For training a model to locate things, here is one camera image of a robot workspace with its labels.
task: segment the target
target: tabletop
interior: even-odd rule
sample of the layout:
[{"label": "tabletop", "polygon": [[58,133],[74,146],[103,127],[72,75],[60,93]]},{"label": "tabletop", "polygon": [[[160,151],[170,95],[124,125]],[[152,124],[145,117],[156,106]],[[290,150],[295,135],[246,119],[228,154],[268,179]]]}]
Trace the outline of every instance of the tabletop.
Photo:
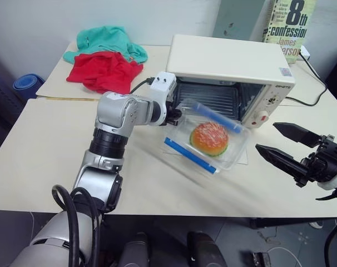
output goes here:
[{"label": "tabletop", "polygon": [[[60,210],[51,187],[72,188],[92,139],[96,106],[93,101],[28,101],[0,148],[0,210]],[[279,106],[268,122],[252,130],[248,164],[210,175],[180,155],[165,153],[167,127],[136,126],[126,146],[122,194],[113,213],[337,217],[337,199],[315,200],[330,191],[315,182],[297,187],[258,154],[255,144],[277,147],[296,160],[314,150],[284,138],[273,122],[332,134],[337,142],[337,107]]]},{"label": "tabletop", "polygon": [[[139,82],[148,77],[155,77],[160,71],[166,69],[170,46],[143,46],[147,51],[148,60],[143,64],[143,71],[132,81],[131,89]],[[66,51],[76,51],[76,42],[72,42],[66,48]],[[59,97],[59,98],[86,98],[99,99],[101,95],[97,92],[88,90],[81,83],[67,82],[66,78],[70,74],[73,65],[60,58],[49,78],[43,86],[37,91],[38,96]],[[290,97],[300,99],[307,103],[314,103],[317,96],[323,91],[324,86],[314,76],[307,64],[303,61],[297,61],[290,65],[291,72],[296,79],[296,85],[289,93]],[[145,86],[140,87],[136,93],[146,96]],[[302,106],[295,101],[284,99],[283,106]],[[337,106],[337,100],[327,91],[320,100],[319,105]]]}]

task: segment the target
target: white wall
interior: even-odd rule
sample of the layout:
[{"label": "white wall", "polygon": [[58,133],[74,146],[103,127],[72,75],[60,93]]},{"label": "white wall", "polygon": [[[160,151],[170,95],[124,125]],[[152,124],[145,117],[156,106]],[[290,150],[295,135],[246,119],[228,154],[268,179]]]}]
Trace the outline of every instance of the white wall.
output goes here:
[{"label": "white wall", "polygon": [[175,33],[210,36],[220,0],[1,0],[0,64],[47,78],[86,28],[124,26],[132,42],[169,45]]},{"label": "white wall", "polygon": [[[271,1],[265,0],[250,40],[261,41]],[[304,46],[311,54],[310,63],[325,79],[337,62],[337,0],[317,0]]]}]

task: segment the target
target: book cover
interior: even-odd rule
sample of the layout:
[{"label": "book cover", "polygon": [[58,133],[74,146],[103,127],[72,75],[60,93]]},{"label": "book cover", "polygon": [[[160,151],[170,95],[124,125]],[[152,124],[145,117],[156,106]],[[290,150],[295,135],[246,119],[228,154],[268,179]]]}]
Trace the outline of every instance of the book cover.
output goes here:
[{"label": "book cover", "polygon": [[273,0],[262,41],[281,46],[288,63],[295,63],[308,31],[316,0]]}]

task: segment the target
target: white toaster oven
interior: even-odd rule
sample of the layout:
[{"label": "white toaster oven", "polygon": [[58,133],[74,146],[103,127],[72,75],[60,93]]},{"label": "white toaster oven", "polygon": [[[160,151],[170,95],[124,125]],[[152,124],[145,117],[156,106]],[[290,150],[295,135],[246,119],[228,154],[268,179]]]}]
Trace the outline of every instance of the white toaster oven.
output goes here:
[{"label": "white toaster oven", "polygon": [[249,128],[260,127],[295,84],[278,44],[175,35],[166,67],[185,98]]}]

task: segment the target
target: gray floor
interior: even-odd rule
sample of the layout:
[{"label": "gray floor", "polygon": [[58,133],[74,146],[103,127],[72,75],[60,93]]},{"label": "gray floor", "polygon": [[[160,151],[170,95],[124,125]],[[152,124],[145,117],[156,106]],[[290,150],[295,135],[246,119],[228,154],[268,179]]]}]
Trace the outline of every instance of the gray floor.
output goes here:
[{"label": "gray floor", "polygon": [[[34,214],[33,235],[51,216]],[[265,252],[275,246],[291,250],[303,267],[322,267],[324,241],[334,224],[326,220],[321,230],[308,224],[253,230],[244,218],[107,215],[102,224],[101,248],[106,255],[119,256],[125,243],[144,231],[152,245],[151,266],[181,267],[187,266],[187,232],[203,231],[216,241],[229,267],[253,266],[251,252]],[[0,267],[7,267],[29,243],[31,231],[29,212],[0,211]],[[336,266],[337,239],[332,243],[330,257],[331,265]],[[298,266],[283,250],[271,251],[270,258],[272,267]]]}]

